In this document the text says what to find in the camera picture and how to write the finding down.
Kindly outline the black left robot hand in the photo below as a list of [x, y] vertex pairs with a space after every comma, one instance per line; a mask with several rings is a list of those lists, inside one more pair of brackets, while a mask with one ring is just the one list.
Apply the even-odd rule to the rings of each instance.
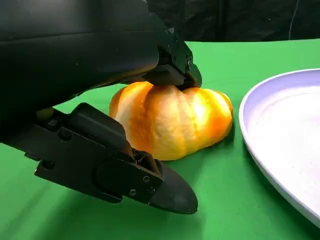
[[192, 215], [198, 199], [173, 169], [128, 142], [82, 93], [146, 80], [199, 87], [193, 54], [145, 0], [3, 0], [0, 141], [38, 162], [35, 175], [113, 204], [128, 197]]

